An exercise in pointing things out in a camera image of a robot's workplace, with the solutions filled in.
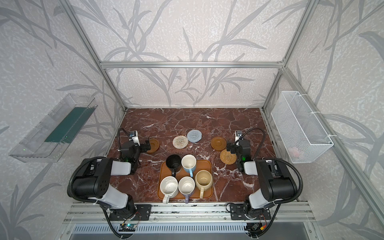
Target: orange serving tray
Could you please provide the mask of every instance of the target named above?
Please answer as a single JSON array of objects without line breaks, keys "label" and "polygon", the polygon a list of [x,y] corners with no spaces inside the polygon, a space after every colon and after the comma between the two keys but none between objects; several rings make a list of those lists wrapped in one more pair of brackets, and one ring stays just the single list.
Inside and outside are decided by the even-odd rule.
[{"label": "orange serving tray", "polygon": [[[197,174],[200,170],[207,170],[208,172],[210,172],[212,174],[211,162],[208,161],[208,160],[196,160],[196,170],[193,172],[194,178],[195,178],[195,174]],[[160,183],[161,183],[161,181],[165,177],[168,177],[168,176],[171,176],[171,175],[172,175],[171,171],[166,166],[166,163],[163,162],[163,164],[161,165],[161,169],[160,169],[159,184],[157,186],[157,196],[158,196],[158,198],[160,198],[160,199],[164,198],[164,194],[160,191]],[[182,179],[183,177],[186,177],[186,176],[190,177],[189,172],[186,172],[183,168],[181,168],[181,171],[176,174],[176,179],[177,179],[177,181],[180,181],[180,179]],[[212,196],[213,192],[214,192],[213,191],[213,187],[211,187],[210,189],[204,191],[203,198],[210,198]],[[176,195],[176,197],[171,198],[171,199],[184,199],[184,198],[185,198],[185,196],[182,195],[179,192]],[[200,198],[200,190],[195,187],[195,191],[193,192],[193,194],[189,198],[190,199]]]}]

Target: white mug handle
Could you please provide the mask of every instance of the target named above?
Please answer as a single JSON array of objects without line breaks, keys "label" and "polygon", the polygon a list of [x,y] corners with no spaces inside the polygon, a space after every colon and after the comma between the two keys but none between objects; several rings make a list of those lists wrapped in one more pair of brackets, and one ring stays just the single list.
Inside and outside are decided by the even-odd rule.
[{"label": "white mug handle", "polygon": [[204,195],[204,188],[202,187],[202,188],[200,189],[200,198],[203,198],[203,195]]},{"label": "white mug handle", "polygon": [[163,203],[167,204],[169,202],[169,195],[164,195]]}]

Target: cup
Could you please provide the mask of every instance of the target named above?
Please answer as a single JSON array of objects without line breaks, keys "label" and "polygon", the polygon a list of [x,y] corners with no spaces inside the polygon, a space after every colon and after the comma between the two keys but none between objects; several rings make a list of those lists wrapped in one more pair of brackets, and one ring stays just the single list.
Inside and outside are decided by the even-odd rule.
[{"label": "cup", "polygon": [[177,154],[167,157],[166,165],[171,170],[172,177],[176,177],[176,173],[181,171],[181,157]]},{"label": "cup", "polygon": [[212,187],[214,179],[207,170],[200,170],[195,176],[196,187],[200,189],[200,198],[203,198],[204,191]]},{"label": "cup", "polygon": [[191,177],[183,177],[179,181],[179,192],[185,196],[185,203],[189,202],[189,197],[195,190],[195,181]]},{"label": "cup", "polygon": [[181,159],[181,165],[184,170],[189,173],[191,177],[193,177],[193,172],[196,170],[196,158],[193,155],[185,155]]},{"label": "cup", "polygon": [[170,198],[179,193],[177,179],[172,176],[165,177],[160,183],[160,191],[164,194],[163,203],[167,204]]}]

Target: leaf pattern wallpaper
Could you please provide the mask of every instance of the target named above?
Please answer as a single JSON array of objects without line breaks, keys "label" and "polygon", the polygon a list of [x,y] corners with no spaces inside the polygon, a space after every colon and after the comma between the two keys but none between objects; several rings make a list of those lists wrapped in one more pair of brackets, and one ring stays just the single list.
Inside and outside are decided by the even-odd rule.
[{"label": "leaf pattern wallpaper", "polygon": [[[71,3],[102,61],[281,61],[307,1]],[[55,14],[62,14],[61,9]],[[260,107],[276,73],[276,69],[108,69],[126,105],[132,107]]]},{"label": "leaf pattern wallpaper", "polygon": [[[56,1],[0,2],[0,239],[54,239],[83,158],[104,154],[123,117]],[[93,115],[62,158],[22,163],[8,153],[68,93],[94,96]]]},{"label": "leaf pattern wallpaper", "polygon": [[[288,67],[384,196],[384,1],[331,2],[316,7]],[[283,79],[267,112],[279,91],[290,90]],[[301,197],[325,239],[384,239],[332,150],[297,168],[306,183]]]}]

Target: black mounting plate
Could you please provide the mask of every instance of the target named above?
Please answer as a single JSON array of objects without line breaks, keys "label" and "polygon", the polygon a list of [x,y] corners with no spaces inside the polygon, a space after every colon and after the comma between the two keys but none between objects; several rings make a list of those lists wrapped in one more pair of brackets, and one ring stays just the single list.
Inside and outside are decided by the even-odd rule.
[{"label": "black mounting plate", "polygon": [[[231,220],[249,220],[245,216],[244,205],[243,204],[229,204],[229,211],[231,213]],[[256,216],[255,220],[259,220],[262,214],[265,217],[265,220],[271,220],[271,213],[268,209],[254,209],[254,215]]]},{"label": "black mounting plate", "polygon": [[[151,215],[151,204],[136,204],[137,212],[139,214],[136,214],[130,221],[148,221],[149,216]],[[109,219],[111,221],[124,221],[124,218],[129,217],[126,214],[116,214],[116,211],[111,211],[111,214],[109,215]]]}]

